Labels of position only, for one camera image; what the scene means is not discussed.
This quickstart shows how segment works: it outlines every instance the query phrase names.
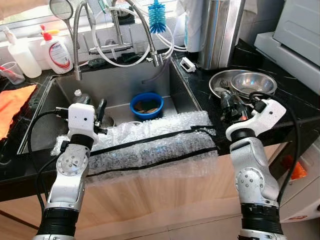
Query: cabinet door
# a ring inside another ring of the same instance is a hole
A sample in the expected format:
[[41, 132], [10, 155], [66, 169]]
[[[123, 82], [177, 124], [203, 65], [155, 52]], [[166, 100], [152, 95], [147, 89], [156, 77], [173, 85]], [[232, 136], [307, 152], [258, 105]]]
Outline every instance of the cabinet door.
[[[278, 146], [264, 148], [268, 159]], [[137, 174], [88, 185], [76, 226], [77, 240], [240, 214], [230, 155], [219, 156], [212, 161], [214, 167], [210, 170], [206, 169], [206, 164], [197, 165], [197, 171], [206, 171], [202, 176], [190, 172], [189, 177], [177, 177], [175, 172], [168, 174], [171, 170], [166, 167], [161, 169], [167, 171], [166, 177]], [[186, 176], [192, 170], [188, 161], [178, 162], [177, 166], [187, 173]], [[41, 222], [37, 196], [0, 202], [0, 210], [35, 226]]]
[[37, 230], [0, 214], [0, 238], [3, 240], [31, 240]]

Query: red bottle cap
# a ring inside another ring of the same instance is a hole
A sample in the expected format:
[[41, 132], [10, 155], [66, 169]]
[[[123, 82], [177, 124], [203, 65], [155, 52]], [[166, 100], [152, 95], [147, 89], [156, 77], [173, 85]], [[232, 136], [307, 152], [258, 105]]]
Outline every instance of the red bottle cap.
[[44, 32], [43, 33], [43, 38], [45, 41], [50, 41], [52, 39], [52, 36], [50, 33]]

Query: stainless steel sink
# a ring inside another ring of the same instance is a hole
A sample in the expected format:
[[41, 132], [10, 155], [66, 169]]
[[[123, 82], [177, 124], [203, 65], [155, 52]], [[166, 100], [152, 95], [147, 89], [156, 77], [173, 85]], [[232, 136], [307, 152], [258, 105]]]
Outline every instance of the stainless steel sink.
[[[140, 63], [134, 67], [88, 71], [82, 73], [82, 79], [83, 81], [76, 81], [73, 74], [53, 76], [36, 114], [55, 107], [68, 108], [73, 103], [77, 89], [89, 94], [91, 104], [95, 107], [101, 99], [106, 99], [105, 113], [114, 119], [116, 125], [141, 121], [130, 110], [131, 99], [140, 93], [154, 92], [164, 98], [161, 116], [200, 110], [172, 61], [162, 68], [155, 68], [152, 63]], [[32, 150], [51, 149], [56, 138], [67, 132], [68, 123], [65, 120], [54, 115], [44, 116], [34, 126]], [[22, 141], [18, 154], [28, 152], [26, 142], [27, 136]]]

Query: metal bowl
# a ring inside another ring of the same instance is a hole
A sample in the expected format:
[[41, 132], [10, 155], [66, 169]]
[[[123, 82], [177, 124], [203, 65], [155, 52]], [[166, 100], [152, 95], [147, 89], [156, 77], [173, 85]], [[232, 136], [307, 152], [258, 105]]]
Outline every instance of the metal bowl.
[[231, 87], [231, 79], [240, 74], [240, 73], [249, 73], [247, 70], [242, 69], [231, 69], [231, 70], [224, 70], [216, 73], [213, 75], [209, 81], [209, 88], [211, 92], [216, 95], [218, 98], [220, 97], [221, 91], [220, 89], [229, 89]]
[[277, 82], [270, 76], [260, 72], [243, 72], [231, 79], [231, 86], [239, 95], [248, 98], [252, 92], [274, 94]]

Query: dish soap bottle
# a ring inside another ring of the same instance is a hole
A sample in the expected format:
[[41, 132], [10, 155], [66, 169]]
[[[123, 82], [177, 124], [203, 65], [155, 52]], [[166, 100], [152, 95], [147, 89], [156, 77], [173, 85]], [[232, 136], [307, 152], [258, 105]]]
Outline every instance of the dish soap bottle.
[[4, 27], [3, 32], [10, 43], [8, 51], [21, 68], [22, 72], [31, 79], [39, 77], [42, 72], [41, 68], [30, 52], [27, 43], [21, 39], [18, 40], [6, 26]]
[[82, 93], [80, 89], [74, 91], [74, 104], [90, 104], [91, 98], [88, 94]]
[[51, 34], [45, 31], [45, 26], [41, 25], [41, 28], [44, 40], [40, 46], [45, 60], [56, 74], [69, 72], [74, 65], [66, 46], [61, 41], [53, 39]]

